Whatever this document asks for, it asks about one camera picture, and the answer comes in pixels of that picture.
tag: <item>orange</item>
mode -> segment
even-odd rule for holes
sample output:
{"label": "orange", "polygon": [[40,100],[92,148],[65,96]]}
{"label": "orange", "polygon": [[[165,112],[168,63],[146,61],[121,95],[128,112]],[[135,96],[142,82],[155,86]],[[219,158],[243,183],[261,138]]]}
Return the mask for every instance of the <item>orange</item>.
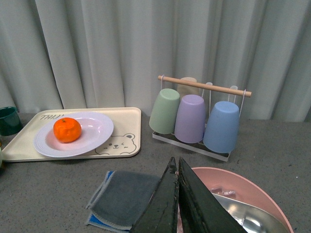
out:
{"label": "orange", "polygon": [[64,117],[54,123],[53,132],[60,142],[68,143],[80,137],[82,128],[76,119]]}

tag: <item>gray countertop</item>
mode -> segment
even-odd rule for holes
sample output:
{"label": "gray countertop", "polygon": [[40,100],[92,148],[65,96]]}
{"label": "gray countertop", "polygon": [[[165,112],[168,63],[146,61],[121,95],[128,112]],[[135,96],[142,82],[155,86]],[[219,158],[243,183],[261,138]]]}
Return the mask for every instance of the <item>gray countertop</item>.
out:
{"label": "gray countertop", "polygon": [[[20,114],[25,125],[34,114]],[[311,233],[311,124],[244,120],[228,162],[152,138],[142,114],[141,149],[130,158],[4,163],[0,170],[3,233],[99,233],[86,226],[85,206],[109,170],[161,176],[169,159],[191,167],[235,172],[262,188],[282,209],[294,232]],[[2,149],[13,138],[1,137]]]}

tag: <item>white curtain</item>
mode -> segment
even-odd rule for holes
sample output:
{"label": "white curtain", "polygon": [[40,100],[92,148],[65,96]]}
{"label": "white curtain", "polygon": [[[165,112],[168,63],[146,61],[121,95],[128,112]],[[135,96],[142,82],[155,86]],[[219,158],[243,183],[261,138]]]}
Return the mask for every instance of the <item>white curtain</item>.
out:
{"label": "white curtain", "polygon": [[22,113],[150,115],[165,74],[251,91],[242,118],[310,121],[310,64],[311,0],[0,0],[0,107]]}

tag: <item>cup rack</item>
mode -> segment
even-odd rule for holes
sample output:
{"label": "cup rack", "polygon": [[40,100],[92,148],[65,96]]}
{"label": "cup rack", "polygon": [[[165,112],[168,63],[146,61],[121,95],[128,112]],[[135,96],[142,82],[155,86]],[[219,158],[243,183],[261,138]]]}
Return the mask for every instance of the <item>cup rack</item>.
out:
{"label": "cup rack", "polygon": [[[246,90],[238,90],[238,88],[236,86],[232,86],[230,88],[226,88],[226,87],[220,87],[220,86],[214,86],[212,83],[197,83],[197,82],[192,82],[192,81],[187,81],[187,80],[182,80],[182,79],[176,79],[176,78],[170,78],[170,77],[166,77],[164,75],[158,76],[158,79],[161,80],[161,89],[163,88],[163,82],[170,82],[170,83],[176,83],[176,84],[181,84],[181,85],[187,85],[187,86],[192,86],[192,87],[197,87],[197,88],[201,88],[203,89],[202,92],[202,97],[204,95],[204,90],[209,90],[209,113],[210,113],[210,109],[211,109],[211,91],[217,91],[217,92],[222,92],[222,93],[227,93],[227,94],[231,94],[234,95],[234,102],[235,102],[235,97],[236,96],[242,96],[242,103],[240,106],[240,115],[241,115],[241,111],[242,111],[242,107],[243,107],[243,102],[244,102],[244,98],[245,97],[251,97],[252,93]],[[152,138],[166,142],[166,143],[170,143],[172,145],[181,147],[181,148],[185,148],[187,150],[191,150],[193,152],[197,152],[224,162],[227,162],[230,154],[231,153],[217,153],[214,151],[209,150],[204,144],[203,142],[198,142],[198,143],[184,143],[179,141],[175,135],[173,133],[171,134],[160,134],[157,132],[153,132],[152,133]]]}

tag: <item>plate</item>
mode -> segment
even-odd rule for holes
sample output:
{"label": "plate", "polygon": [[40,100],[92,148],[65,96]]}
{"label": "plate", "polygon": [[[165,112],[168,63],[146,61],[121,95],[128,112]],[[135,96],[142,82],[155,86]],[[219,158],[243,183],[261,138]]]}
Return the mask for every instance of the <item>plate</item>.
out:
{"label": "plate", "polygon": [[112,120],[102,113],[77,112],[64,117],[76,119],[81,124],[81,136],[71,143],[59,142],[53,133],[54,123],[58,119],[52,120],[34,137],[34,147],[39,153],[55,158],[80,155],[103,144],[114,129]]}
{"label": "plate", "polygon": [[293,229],[279,206],[261,188],[233,172],[214,167],[194,167],[193,171],[209,189],[235,191],[235,199],[256,206],[280,220],[291,233]]}

